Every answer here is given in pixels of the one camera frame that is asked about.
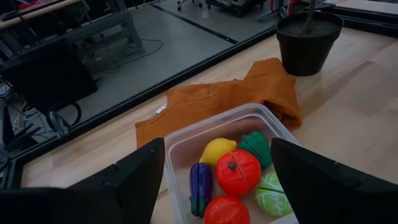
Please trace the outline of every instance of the yellow lemon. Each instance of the yellow lemon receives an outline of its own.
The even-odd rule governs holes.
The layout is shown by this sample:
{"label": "yellow lemon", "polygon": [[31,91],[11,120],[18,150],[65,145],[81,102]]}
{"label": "yellow lemon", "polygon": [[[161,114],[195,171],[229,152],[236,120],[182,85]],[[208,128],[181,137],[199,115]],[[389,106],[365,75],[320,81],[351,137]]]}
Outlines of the yellow lemon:
{"label": "yellow lemon", "polygon": [[203,151],[199,162],[204,162],[212,166],[216,166],[218,160],[223,157],[223,155],[236,149],[236,141],[228,140],[225,138],[217,138],[209,142]]}

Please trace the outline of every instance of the plant stem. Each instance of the plant stem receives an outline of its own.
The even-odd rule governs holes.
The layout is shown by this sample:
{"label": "plant stem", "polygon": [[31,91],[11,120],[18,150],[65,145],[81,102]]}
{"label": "plant stem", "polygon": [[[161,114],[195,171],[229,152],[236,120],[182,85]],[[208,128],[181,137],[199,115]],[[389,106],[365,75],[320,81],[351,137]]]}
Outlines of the plant stem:
{"label": "plant stem", "polygon": [[311,25],[313,21],[313,12],[315,10],[315,5],[317,4],[317,0],[311,0],[310,9],[308,10],[307,20],[305,21],[304,32],[306,34],[311,33]]}

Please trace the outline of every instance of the red tomato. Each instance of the red tomato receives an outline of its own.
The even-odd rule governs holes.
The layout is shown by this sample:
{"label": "red tomato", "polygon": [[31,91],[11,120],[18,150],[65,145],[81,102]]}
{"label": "red tomato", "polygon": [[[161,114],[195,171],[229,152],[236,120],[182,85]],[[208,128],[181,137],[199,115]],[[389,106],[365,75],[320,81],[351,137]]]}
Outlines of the red tomato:
{"label": "red tomato", "polygon": [[249,211],[236,197],[220,195],[207,205],[205,224],[250,224]]}
{"label": "red tomato", "polygon": [[260,178],[260,162],[250,152],[242,149],[225,154],[216,166],[218,185],[231,195],[245,195],[256,187]]}

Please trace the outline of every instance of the purple eggplant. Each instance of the purple eggplant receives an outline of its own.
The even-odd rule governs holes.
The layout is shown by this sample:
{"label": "purple eggplant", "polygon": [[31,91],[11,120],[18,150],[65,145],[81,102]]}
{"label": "purple eggplant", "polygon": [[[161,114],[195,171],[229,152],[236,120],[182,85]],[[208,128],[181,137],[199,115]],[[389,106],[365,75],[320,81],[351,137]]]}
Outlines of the purple eggplant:
{"label": "purple eggplant", "polygon": [[213,190],[213,172],[208,164],[196,163],[192,166],[190,188],[191,212],[194,216],[203,218]]}

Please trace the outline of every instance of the orange towel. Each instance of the orange towel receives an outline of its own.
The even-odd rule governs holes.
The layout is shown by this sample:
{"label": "orange towel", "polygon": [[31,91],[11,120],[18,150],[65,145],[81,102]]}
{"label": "orange towel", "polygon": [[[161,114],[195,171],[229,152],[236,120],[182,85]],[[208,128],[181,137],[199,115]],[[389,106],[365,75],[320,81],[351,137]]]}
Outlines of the orange towel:
{"label": "orange towel", "polygon": [[152,119],[136,123],[137,147],[245,103],[261,103],[292,130],[302,123],[290,77],[277,58],[254,62],[244,80],[173,88],[167,108]]}

